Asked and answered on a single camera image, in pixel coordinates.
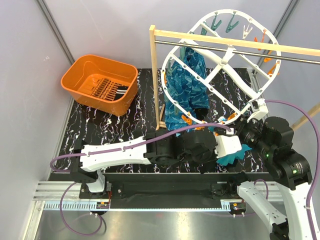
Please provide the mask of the white round clip hanger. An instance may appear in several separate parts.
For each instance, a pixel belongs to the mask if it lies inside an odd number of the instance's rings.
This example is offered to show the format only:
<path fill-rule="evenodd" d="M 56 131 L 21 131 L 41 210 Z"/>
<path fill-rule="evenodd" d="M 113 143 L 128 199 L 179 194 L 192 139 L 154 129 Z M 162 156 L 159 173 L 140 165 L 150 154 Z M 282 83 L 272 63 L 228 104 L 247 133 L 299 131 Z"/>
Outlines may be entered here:
<path fill-rule="evenodd" d="M 269 85 L 274 81 L 276 76 L 279 74 L 279 70 L 281 67 L 281 56 L 282 51 L 279 49 L 275 50 L 275 55 L 273 58 L 276 60 L 275 65 L 271 69 L 269 73 L 266 73 L 263 71 L 257 64 L 253 63 L 251 60 L 248 59 L 248 55 L 244 52 L 240 52 L 236 50 L 235 43 L 232 43 L 230 41 L 226 41 L 226 39 L 222 38 L 217 33 L 217 28 L 220 25 L 219 23 L 213 22 L 211 26 L 208 26 L 206 24 L 207 19 L 213 18 L 214 20 L 220 16 L 220 15 L 231 15 L 232 17 L 239 16 L 245 20 L 247 20 L 248 25 L 253 25 L 254 27 L 258 28 L 261 32 L 263 37 L 269 37 L 271 44 L 274 46 L 278 46 L 278 41 L 276 37 L 263 25 L 261 25 L 258 21 L 253 19 L 248 14 L 235 10 L 235 9 L 219 9 L 216 11 L 213 11 L 211 13 L 208 13 L 204 17 L 202 17 L 186 34 L 186 36 L 179 35 L 178 39 L 179 42 L 174 45 L 174 48 L 168 53 L 167 57 L 164 60 L 164 63 L 167 64 L 170 62 L 170 60 L 174 60 L 177 63 L 179 63 L 183 69 L 187 70 L 189 73 L 191 73 L 199 82 L 201 82 L 203 85 L 206 86 L 206 88 L 213 94 L 215 94 L 222 102 L 229 106 L 235 113 L 235 116 L 229 120 L 225 120 L 224 124 L 229 125 L 233 122 L 235 122 L 241 115 L 243 115 L 247 110 L 251 109 L 250 101 L 256 100 L 256 99 L 263 99 L 262 95 L 264 91 L 269 87 Z M 197 35 L 194 33 L 196 29 L 199 27 L 205 29 L 207 32 L 209 32 L 211 35 L 211 38 L 217 38 L 219 42 L 223 45 L 226 45 L 227 48 L 223 50 L 225 53 L 223 57 L 219 57 L 215 53 L 213 53 L 211 50 L 209 50 L 205 46 L 200 46 L 198 44 L 199 41 L 202 40 L 202 35 Z M 198 74 L 196 74 L 190 67 L 186 66 L 186 64 L 183 63 L 182 60 L 180 60 L 176 55 L 175 52 L 178 50 L 179 47 L 189 47 L 193 50 L 195 50 L 197 53 L 201 54 L 204 57 L 209 58 L 211 61 L 216 63 L 215 68 L 212 70 L 212 72 L 207 76 L 205 79 L 201 78 Z M 259 88 L 258 91 L 253 90 L 248 85 L 245 84 L 245 82 L 241 79 L 241 77 L 235 72 L 235 70 L 229 65 L 230 59 L 234 55 L 239 55 L 245 62 L 247 62 L 255 71 L 257 71 L 258 74 L 262 75 L 267 82 Z M 243 109 L 238 109 L 235 107 L 229 100 L 227 100 L 220 92 L 218 92 L 210 83 L 212 79 L 217 75 L 217 73 L 223 70 L 225 71 L 233 80 L 233 82 L 247 95 L 250 97 L 250 100 L 248 103 L 244 106 Z"/>

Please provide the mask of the orange plastic basket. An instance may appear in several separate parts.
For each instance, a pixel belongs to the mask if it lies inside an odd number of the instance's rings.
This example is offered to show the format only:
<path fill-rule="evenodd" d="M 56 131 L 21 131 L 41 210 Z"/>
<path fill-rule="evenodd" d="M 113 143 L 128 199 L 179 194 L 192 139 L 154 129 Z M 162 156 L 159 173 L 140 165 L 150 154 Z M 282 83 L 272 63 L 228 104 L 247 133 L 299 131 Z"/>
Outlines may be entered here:
<path fill-rule="evenodd" d="M 135 66 L 87 54 L 78 58 L 61 78 L 61 86 L 77 103 L 123 116 L 138 93 Z M 115 99 L 119 86 L 127 86 L 122 98 Z"/>

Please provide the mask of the black white striped sock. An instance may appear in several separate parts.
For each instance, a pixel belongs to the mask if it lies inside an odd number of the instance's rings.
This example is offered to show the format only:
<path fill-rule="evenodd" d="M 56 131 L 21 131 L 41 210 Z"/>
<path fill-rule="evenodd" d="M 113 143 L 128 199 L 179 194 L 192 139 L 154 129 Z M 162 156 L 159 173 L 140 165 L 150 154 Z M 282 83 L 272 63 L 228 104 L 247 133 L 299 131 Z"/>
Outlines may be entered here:
<path fill-rule="evenodd" d="M 206 116 L 208 115 L 209 109 L 208 108 L 195 108 L 193 111 L 196 115 L 196 118 L 202 122 L 205 120 Z"/>

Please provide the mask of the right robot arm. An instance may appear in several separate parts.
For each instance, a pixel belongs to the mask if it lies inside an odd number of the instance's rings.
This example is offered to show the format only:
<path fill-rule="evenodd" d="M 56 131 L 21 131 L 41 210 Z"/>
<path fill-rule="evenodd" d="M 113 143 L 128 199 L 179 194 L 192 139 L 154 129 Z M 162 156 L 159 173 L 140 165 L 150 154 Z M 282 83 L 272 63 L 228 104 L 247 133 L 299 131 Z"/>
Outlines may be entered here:
<path fill-rule="evenodd" d="M 307 199 L 312 173 L 307 159 L 292 148 L 294 130 L 281 117 L 268 117 L 257 128 L 246 117 L 236 122 L 239 140 L 257 151 L 276 182 L 286 214 L 278 210 L 255 187 L 244 173 L 231 177 L 228 195 L 244 200 L 262 220 L 271 240 L 318 240 L 320 231 L 312 201 Z"/>

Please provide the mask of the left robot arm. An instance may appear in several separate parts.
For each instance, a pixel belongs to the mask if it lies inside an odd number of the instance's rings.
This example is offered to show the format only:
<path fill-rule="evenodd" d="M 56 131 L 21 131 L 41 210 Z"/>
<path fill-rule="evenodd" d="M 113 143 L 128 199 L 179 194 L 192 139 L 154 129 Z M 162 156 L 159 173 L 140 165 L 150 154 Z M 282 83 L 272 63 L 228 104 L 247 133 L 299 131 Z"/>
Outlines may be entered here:
<path fill-rule="evenodd" d="M 159 130 L 133 140 L 106 145 L 86 144 L 70 166 L 71 180 L 85 184 L 90 193 L 103 198 L 108 193 L 101 170 L 120 165 L 176 165 L 180 162 L 203 164 L 216 159 L 217 141 L 209 130 L 176 135 Z"/>

